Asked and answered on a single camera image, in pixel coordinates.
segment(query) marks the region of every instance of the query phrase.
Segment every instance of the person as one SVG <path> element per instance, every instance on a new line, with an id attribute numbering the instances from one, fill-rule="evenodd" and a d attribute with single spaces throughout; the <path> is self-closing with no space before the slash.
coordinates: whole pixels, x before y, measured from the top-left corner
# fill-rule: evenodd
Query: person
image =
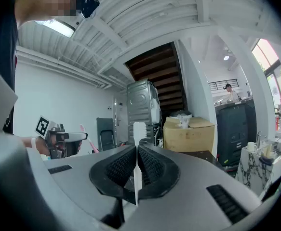
<path id="1" fill-rule="evenodd" d="M 234 91 L 234 90 L 231 88 L 231 85 L 230 85 L 229 83 L 226 84 L 225 89 L 226 89 L 228 92 L 230 92 L 229 100 L 231 100 L 231 101 L 239 100 L 238 94 L 236 93 L 236 91 Z"/>
<path id="2" fill-rule="evenodd" d="M 83 8 L 85 0 L 0 0 L 0 75 L 14 91 L 15 57 L 18 28 L 28 21 L 50 20 L 60 15 L 76 15 Z M 13 133 L 13 109 L 7 118 L 3 131 Z M 25 147 L 32 147 L 32 137 L 19 137 Z M 45 141 L 36 138 L 40 154 L 48 155 Z"/>

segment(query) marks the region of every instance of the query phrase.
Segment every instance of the plastic bag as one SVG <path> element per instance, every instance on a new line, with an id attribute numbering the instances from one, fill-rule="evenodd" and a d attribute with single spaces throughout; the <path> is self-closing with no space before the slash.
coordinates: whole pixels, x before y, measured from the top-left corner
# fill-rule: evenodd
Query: plastic bag
<path id="1" fill-rule="evenodd" d="M 189 118 L 184 118 L 181 115 L 177 115 L 177 118 L 180 120 L 180 124 L 178 124 L 180 128 L 189 128 Z"/>

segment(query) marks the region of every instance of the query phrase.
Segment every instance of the window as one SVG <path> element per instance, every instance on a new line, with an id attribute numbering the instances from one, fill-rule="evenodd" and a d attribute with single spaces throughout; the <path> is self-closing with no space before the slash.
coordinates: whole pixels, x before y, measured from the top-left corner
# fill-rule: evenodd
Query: window
<path id="1" fill-rule="evenodd" d="M 270 43 L 260 39 L 253 54 L 267 77 L 275 108 L 281 104 L 281 62 Z"/>

